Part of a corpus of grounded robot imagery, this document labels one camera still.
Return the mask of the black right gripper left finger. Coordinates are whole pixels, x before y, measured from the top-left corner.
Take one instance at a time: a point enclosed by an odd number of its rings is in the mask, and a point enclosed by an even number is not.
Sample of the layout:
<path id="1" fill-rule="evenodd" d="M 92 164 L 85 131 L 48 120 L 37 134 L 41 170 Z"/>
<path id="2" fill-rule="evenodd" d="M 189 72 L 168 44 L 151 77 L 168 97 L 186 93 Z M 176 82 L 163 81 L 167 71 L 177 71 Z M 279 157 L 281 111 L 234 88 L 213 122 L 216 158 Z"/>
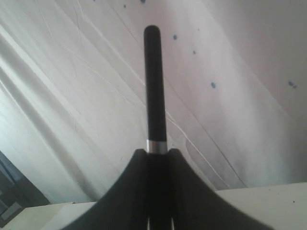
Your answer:
<path id="1" fill-rule="evenodd" d="M 64 230 L 145 230 L 147 153 L 135 150 L 122 175 L 88 211 Z"/>

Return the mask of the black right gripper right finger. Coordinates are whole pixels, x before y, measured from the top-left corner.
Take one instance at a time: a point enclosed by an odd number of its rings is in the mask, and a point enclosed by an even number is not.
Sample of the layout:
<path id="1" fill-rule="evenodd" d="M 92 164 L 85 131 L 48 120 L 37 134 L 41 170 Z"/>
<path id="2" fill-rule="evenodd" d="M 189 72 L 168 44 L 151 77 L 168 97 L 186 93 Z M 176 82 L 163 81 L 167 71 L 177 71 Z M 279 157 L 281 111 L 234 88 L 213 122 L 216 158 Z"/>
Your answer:
<path id="1" fill-rule="evenodd" d="M 190 167 L 178 149 L 168 154 L 177 230 L 269 230 L 217 195 Z"/>

